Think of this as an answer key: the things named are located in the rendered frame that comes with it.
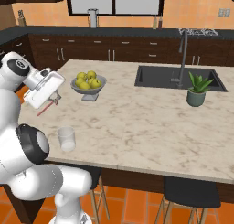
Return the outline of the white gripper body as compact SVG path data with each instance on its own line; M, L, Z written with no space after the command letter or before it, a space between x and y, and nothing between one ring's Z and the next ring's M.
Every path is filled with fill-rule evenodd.
M50 72L33 90L24 95L24 101L39 109L50 96L65 82L65 78L56 71Z

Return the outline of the red straw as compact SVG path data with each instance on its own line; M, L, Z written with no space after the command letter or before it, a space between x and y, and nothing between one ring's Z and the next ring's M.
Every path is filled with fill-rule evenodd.
M48 104L42 111L40 111L37 116L40 116L43 112L45 112L51 105L53 105L52 102Z

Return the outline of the clear glass cup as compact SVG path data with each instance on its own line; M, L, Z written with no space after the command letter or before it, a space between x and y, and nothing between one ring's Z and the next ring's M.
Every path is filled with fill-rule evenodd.
M70 126L60 127L57 131L58 141L63 151L69 152L75 149L76 140L74 129Z

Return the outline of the grey fruit bowl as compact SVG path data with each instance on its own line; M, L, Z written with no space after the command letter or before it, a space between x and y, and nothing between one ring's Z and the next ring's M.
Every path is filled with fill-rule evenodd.
M89 89L89 90L80 89L75 84L76 78L74 78L71 81L70 86L75 92L77 92L79 94L83 94L83 97L82 97L83 101L96 101L98 96L99 96L99 92L105 86L105 84L107 82L106 78L103 76L100 76L100 75L97 76L97 79L101 81L101 86L97 89Z

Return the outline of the knife block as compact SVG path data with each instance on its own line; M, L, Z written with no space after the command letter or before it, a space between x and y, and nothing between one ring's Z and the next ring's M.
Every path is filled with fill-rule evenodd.
M21 27L25 27L27 25L23 10L18 10L18 23Z

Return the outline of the dark wood base cupboards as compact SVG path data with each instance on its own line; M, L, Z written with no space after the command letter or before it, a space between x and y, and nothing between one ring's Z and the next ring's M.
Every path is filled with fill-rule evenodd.
M0 45L2 57L14 51L39 70L58 70L71 59L180 64L178 38L31 35ZM234 40L190 38L187 65L234 67Z

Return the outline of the black stool with wooden legs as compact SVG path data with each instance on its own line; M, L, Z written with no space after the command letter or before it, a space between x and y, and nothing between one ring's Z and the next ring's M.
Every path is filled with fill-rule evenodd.
M167 224L173 206L191 209L188 224L192 224L194 215L197 215L197 224L205 224L208 210L221 206L216 183L165 176L164 195L154 224L158 223L160 215L163 215L163 224Z
M95 221L95 224L100 224L99 219L99 208L100 204L103 204L107 219L110 218L110 212L107 205L106 195L104 191L104 186L102 183L102 176L100 167L88 166L88 165L80 165L80 169L86 170L91 174L92 177L92 185L90 189L90 199L93 208L93 216L92 220Z

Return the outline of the dark grey sink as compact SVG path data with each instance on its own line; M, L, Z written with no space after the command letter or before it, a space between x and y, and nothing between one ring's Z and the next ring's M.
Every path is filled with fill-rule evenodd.
M180 68L176 67L139 66L135 79L135 86L176 89L177 85L175 82L172 82L171 79L178 78L179 72ZM212 83L208 86L210 91L228 91L214 69L195 68L184 68L182 79L183 90L192 87L188 72L191 72L193 75L197 74L198 76L202 76L203 79L207 78L208 80L212 80Z

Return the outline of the black-framed window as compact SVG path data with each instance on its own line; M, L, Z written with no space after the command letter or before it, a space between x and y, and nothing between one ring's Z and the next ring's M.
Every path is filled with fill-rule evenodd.
M95 9L99 16L161 16L164 0L67 0L70 16L85 16Z

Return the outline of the dark grey tap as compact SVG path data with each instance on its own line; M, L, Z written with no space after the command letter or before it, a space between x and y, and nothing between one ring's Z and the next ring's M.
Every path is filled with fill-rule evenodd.
M170 80L171 82L174 82L177 85L178 89L181 89L183 86L182 80L183 80L183 73L184 73L184 68L185 68L185 63L186 63L187 43L188 43L188 35L187 35L187 31L184 30L182 33L180 47L179 47L179 52L183 54L179 76L177 78L172 78Z

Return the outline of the green plant in grey pot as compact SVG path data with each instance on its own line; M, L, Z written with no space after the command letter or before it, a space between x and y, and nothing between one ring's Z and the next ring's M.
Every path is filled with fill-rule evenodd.
M188 74L192 82L192 87L187 91L186 102L192 107L199 107L204 103L206 93L209 90L208 86L213 80L203 78L197 74L193 75L191 72L188 72Z

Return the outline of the grey wall socket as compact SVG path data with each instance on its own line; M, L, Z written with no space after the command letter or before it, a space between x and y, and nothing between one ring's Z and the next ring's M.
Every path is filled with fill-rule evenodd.
M230 9L229 8L220 8L218 10L218 17L229 17Z

